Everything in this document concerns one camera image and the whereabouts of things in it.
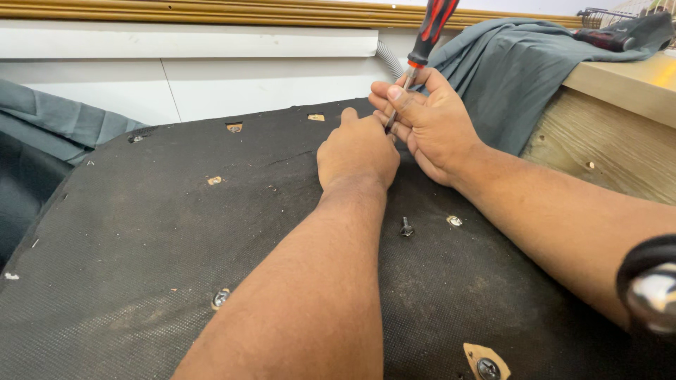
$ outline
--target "black non-woven fabric cover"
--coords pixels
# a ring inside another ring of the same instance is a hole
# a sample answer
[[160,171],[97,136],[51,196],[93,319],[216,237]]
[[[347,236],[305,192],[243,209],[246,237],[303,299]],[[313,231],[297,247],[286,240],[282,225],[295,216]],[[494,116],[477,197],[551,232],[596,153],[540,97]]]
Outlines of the black non-woven fabric cover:
[[[353,99],[98,147],[0,279],[0,378],[168,379],[214,315],[214,293],[236,289],[314,209],[316,150],[347,106],[373,111]],[[386,378],[472,379],[463,343],[495,350],[513,379],[627,378],[628,335],[401,153],[379,257]],[[403,217],[412,238],[399,234]]]

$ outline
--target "forearm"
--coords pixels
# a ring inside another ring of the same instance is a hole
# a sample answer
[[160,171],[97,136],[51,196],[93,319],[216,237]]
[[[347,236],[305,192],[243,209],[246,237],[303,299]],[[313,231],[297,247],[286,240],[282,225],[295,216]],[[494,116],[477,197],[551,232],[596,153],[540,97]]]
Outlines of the forearm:
[[233,292],[176,378],[382,378],[384,209],[385,190],[369,181],[324,193]]
[[629,197],[490,148],[455,171],[455,188],[531,259],[620,326],[626,253],[676,231],[676,208]]

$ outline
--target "screwdriver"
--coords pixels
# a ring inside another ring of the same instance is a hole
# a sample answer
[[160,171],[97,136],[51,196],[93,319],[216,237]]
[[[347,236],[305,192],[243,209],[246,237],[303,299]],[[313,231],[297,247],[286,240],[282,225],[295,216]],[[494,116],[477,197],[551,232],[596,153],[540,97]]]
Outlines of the screwdriver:
[[[408,69],[404,73],[406,81],[404,82],[404,91],[407,91],[414,82],[418,72],[425,68],[429,63],[429,54],[432,48],[439,41],[441,30],[446,25],[448,19],[453,16],[460,0],[429,0],[427,2],[427,13],[422,21],[416,44],[413,51],[408,55]],[[389,134],[397,118],[397,111],[392,112],[385,126],[385,133]]]

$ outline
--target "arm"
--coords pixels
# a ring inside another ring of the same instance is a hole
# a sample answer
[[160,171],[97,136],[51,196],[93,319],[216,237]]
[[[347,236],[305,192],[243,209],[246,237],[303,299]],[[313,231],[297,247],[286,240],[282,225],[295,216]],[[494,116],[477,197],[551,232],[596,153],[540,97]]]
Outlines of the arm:
[[174,379],[383,378],[378,244],[399,154],[377,118],[348,108],[317,160],[317,208],[238,286]]
[[616,324],[628,314],[615,291],[627,252],[676,231],[676,208],[580,181],[484,145],[459,96],[436,70],[424,70],[430,96],[376,82],[371,102],[420,167],[454,187],[549,275]]

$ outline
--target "red and black screwdriver handle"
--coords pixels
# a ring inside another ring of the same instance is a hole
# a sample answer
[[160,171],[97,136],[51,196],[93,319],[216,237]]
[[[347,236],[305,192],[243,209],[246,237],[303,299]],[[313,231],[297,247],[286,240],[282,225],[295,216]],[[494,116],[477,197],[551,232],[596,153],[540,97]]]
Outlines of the red and black screwdriver handle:
[[441,30],[456,11],[460,0],[429,0],[427,14],[420,27],[413,51],[408,55],[408,64],[414,68],[424,68],[428,64],[429,54],[439,41]]

